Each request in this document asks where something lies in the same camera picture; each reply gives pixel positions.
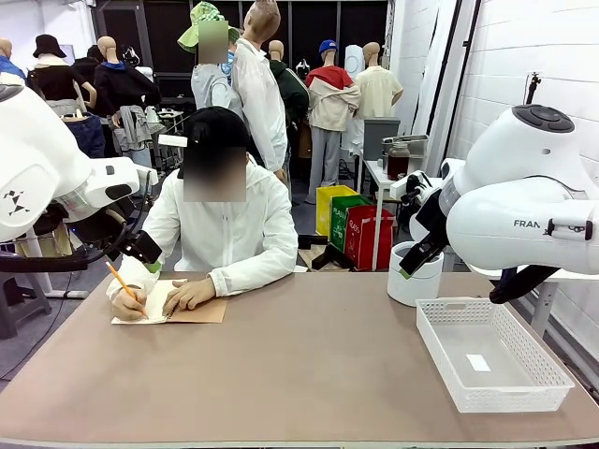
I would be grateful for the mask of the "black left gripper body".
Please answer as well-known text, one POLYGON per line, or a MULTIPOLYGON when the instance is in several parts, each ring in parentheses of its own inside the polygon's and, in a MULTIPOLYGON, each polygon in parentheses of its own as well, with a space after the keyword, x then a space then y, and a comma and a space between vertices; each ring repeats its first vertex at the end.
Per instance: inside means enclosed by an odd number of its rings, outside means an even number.
POLYGON ((146 231, 135 231, 120 215, 94 215, 82 221, 81 242, 95 248, 89 262, 104 257, 115 260, 124 254, 142 264, 153 264, 162 253, 146 231))

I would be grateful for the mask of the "person's left hand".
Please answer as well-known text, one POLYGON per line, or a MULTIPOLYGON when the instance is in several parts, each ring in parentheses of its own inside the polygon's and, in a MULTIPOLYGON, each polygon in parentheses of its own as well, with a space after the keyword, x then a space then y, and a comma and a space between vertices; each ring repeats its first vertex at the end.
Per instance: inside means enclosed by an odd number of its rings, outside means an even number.
POLYGON ((216 297, 211 277, 201 281, 173 281, 174 289, 167 295, 163 313, 169 315, 176 309, 193 310, 204 302, 216 297))

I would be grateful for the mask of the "person's right hand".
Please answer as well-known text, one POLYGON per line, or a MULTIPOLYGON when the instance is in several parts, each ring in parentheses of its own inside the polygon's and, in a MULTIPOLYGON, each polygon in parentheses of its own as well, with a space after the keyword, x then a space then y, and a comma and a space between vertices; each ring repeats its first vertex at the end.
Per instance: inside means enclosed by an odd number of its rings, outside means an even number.
POLYGON ((121 288, 111 301, 111 310, 115 318, 126 322, 136 322, 146 319, 146 294, 142 289, 128 286, 121 288))

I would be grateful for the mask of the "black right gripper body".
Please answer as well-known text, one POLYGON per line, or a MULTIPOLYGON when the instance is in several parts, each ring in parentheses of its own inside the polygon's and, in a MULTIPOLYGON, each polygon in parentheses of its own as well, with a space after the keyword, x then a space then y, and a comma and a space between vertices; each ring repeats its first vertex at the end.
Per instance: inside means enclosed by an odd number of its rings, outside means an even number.
POLYGON ((439 199, 442 190, 431 193, 414 220, 414 240, 423 255, 437 255, 448 245, 446 214, 439 199))

